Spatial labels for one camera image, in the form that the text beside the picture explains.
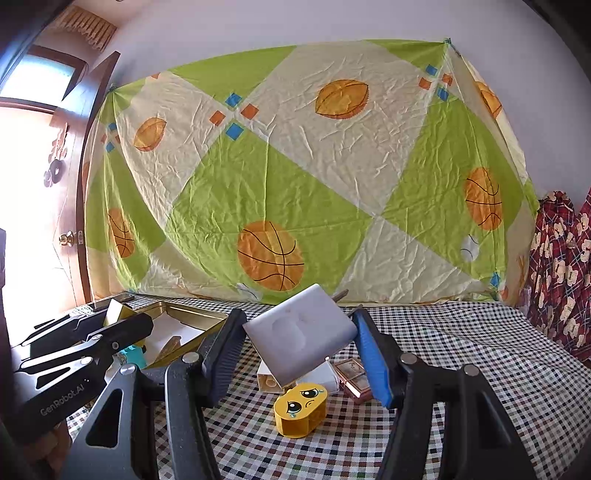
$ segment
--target metal screw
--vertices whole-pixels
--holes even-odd
[[[121,375],[130,375],[135,372],[135,365],[134,364],[125,364],[119,369]]]
[[[187,352],[183,355],[183,362],[186,364],[193,364],[199,360],[199,354],[197,352]]]
[[[477,377],[480,370],[478,370],[476,365],[469,364],[464,366],[464,373],[470,377]]]
[[[417,363],[417,360],[418,357],[411,352],[404,352],[402,355],[400,355],[400,361],[406,365],[413,365]]]

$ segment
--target bedsheet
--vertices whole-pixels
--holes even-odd
[[[232,53],[109,92],[87,142],[93,295],[514,305],[538,202],[449,40]]]

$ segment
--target white paper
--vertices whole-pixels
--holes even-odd
[[[178,335],[181,337],[181,345],[184,345],[204,331],[185,325],[172,318],[168,313],[163,313],[154,319],[154,329],[150,336],[145,339],[146,353],[144,353],[144,358],[146,363],[150,365],[154,362],[162,347],[166,345],[166,342],[172,336]]]

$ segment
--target window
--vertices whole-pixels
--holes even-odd
[[[23,108],[55,107],[74,88],[85,67],[83,60],[71,55],[32,46],[2,86],[0,101]]]

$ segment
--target basketball print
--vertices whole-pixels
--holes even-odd
[[[269,290],[291,290],[304,274],[296,239],[280,225],[266,220],[242,229],[238,235],[238,260],[251,279]]]
[[[337,120],[354,117],[368,102],[369,86],[358,80],[335,80],[319,92],[316,113]]]
[[[135,251],[135,240],[131,234],[129,223],[125,221],[120,208],[112,208],[108,212],[109,230],[121,258],[127,258]]]
[[[484,167],[472,170],[464,182],[466,206],[472,219],[483,230],[491,231],[503,221],[499,184]]]
[[[152,151],[162,140],[165,127],[166,120],[162,120],[157,116],[148,118],[135,133],[134,147],[140,152]]]
[[[493,118],[496,119],[496,117],[499,116],[499,113],[501,113],[501,110],[503,110],[503,106],[501,105],[499,98],[494,93],[492,93],[489,86],[485,83],[476,82],[476,86],[480,90],[480,95],[482,96],[488,111],[491,113]]]

